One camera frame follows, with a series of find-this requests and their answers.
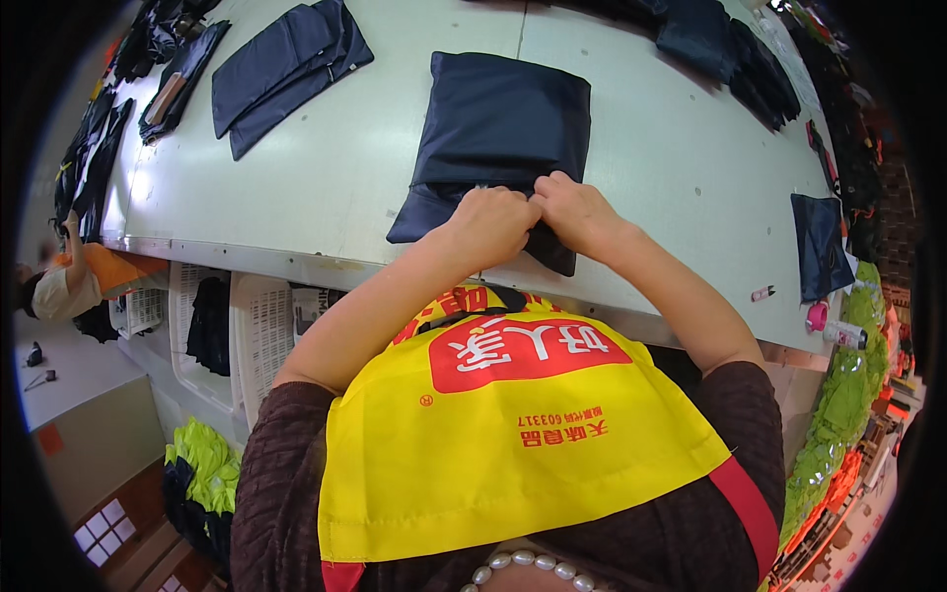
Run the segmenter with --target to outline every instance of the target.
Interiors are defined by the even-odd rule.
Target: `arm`
[[[69,294],[75,294],[85,281],[85,274],[89,268],[85,264],[85,251],[82,250],[82,239],[79,238],[79,217],[76,212],[69,210],[69,217],[65,219],[65,229],[69,231],[66,243],[66,252],[72,254],[72,264],[65,269],[65,286]]]
[[[273,387],[301,381],[344,391],[424,306],[464,278],[515,257],[540,214],[519,191],[469,191],[446,224],[345,295],[309,327]]]
[[[668,321],[705,376],[741,360],[762,367],[757,341],[730,303],[643,230],[619,217],[598,189],[559,171],[537,179],[535,189],[533,201],[563,244],[631,282]]]

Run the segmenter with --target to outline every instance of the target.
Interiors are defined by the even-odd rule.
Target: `pink cup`
[[[826,328],[829,321],[829,305],[825,302],[817,302],[809,309],[807,316],[807,325],[810,331],[822,331]]]

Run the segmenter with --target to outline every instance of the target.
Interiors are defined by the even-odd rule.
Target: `plastic crate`
[[[187,354],[190,319],[194,316],[193,304],[197,296],[197,288],[201,280],[211,277],[228,281],[230,272],[203,265],[171,262],[168,292],[171,367],[174,369],[174,376],[182,385],[223,412],[236,415],[240,411],[240,398],[234,397],[231,378],[211,372],[201,366],[194,356]],[[239,373],[235,369],[237,364],[237,358],[231,347],[231,375]]]
[[[109,321],[119,335],[128,339],[137,332],[156,327],[164,320],[165,291],[155,288],[135,290],[109,300]]]
[[[259,406],[293,350],[293,291],[284,279],[235,273],[230,306],[247,424],[257,423]]]
[[[230,279],[230,301],[233,302],[234,290],[237,287],[237,282]],[[237,309],[233,306],[230,307],[230,394],[233,396],[234,402],[234,413],[237,413],[237,409],[240,410],[243,416],[246,417],[245,406],[243,404],[243,390],[240,384],[240,363],[237,360]]]

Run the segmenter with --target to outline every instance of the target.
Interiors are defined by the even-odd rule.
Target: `brown sweater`
[[[331,400],[319,386],[290,383],[263,402],[237,489],[230,559],[237,592],[324,590],[316,508],[325,458],[319,432]],[[766,373],[748,362],[728,364],[707,376],[692,400],[782,524],[780,417]],[[528,538],[618,590],[756,589],[750,541],[707,477],[629,510]],[[495,547],[369,564],[359,590],[456,592]]]

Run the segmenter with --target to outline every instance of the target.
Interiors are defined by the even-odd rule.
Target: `person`
[[[540,219],[660,311],[702,371],[691,400],[604,323],[456,288]],[[785,501],[762,366],[730,304],[596,188],[473,189],[286,358],[243,456],[234,589],[754,590]]]
[[[101,244],[83,244],[79,217],[70,210],[63,223],[68,238],[65,252],[54,257],[47,269],[33,273],[17,263],[18,308],[44,321],[62,321],[142,288],[168,289],[166,260],[117,253]]]

